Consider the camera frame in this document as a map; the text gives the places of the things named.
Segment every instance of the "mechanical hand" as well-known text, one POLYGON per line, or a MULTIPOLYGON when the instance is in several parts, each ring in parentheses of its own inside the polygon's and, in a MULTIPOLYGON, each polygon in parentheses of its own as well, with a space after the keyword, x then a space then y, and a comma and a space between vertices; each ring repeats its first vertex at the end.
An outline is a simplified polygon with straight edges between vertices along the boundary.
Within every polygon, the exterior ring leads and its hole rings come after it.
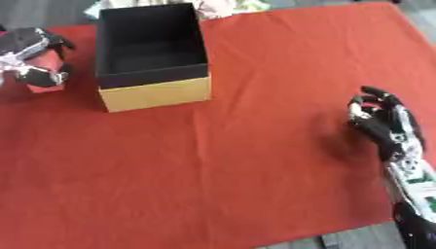
POLYGON ((40 88, 63 84, 69 74, 67 64, 52 70, 28 63, 49 50, 54 50, 63 60, 63 47, 75 49, 72 42, 42 28, 20 28, 0 34, 0 85, 7 71, 15 72, 17 80, 40 88))
POLYGON ((393 216, 408 248, 436 248, 436 173, 423 159, 417 120, 393 94, 362 87, 348 104, 349 122, 379 147, 393 216))

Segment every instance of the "small red object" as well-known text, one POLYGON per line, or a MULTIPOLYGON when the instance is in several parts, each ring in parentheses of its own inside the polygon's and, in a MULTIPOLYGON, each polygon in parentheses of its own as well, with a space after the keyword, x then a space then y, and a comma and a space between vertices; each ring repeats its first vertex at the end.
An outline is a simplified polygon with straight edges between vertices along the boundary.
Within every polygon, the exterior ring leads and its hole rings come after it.
MULTIPOLYGON (((28 60, 27 63, 34 65, 34 66, 43 67, 43 68, 47 68, 47 69, 50 69, 53 71, 57 71, 62 66, 63 61, 59 58, 59 56, 57 55, 57 53, 54 50, 49 50, 49 51, 46 51, 43 54, 41 54, 35 58, 28 60)), ((51 92, 51 91, 63 90, 64 84, 59 85, 59 86, 55 86, 55 87, 51 87, 51 88, 40 88, 40 87, 36 87, 36 86, 32 86, 32 85, 27 85, 27 87, 34 93, 41 93, 41 92, 51 92)))

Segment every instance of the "black box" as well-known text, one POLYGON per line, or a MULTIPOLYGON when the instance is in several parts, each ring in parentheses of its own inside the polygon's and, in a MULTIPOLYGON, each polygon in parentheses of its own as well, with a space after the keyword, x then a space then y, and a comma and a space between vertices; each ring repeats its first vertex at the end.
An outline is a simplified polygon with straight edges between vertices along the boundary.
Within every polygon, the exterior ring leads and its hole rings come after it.
POLYGON ((207 56, 192 4, 101 11, 96 77, 111 112, 209 99, 207 56))

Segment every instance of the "red cloth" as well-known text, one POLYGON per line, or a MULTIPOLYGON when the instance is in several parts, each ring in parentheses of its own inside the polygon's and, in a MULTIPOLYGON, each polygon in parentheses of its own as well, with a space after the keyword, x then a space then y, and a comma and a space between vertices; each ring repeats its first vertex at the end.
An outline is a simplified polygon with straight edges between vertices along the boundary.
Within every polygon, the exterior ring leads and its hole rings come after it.
POLYGON ((94 27, 65 91, 0 91, 0 248, 248 248, 387 221, 376 148, 345 126, 361 85, 417 114, 436 161, 436 55, 390 4, 202 24, 213 99, 108 114, 94 27))

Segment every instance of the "red tablecloth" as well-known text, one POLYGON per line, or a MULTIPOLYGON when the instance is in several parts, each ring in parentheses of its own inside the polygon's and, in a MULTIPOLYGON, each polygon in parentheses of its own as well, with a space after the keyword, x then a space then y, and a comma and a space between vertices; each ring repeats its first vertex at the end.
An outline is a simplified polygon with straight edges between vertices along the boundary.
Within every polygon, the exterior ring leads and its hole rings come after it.
POLYGON ((390 4, 202 24, 213 99, 107 114, 94 27, 66 91, 0 92, 0 248, 247 248, 387 221, 375 147, 345 126, 361 85, 397 93, 436 161, 436 55, 390 4))

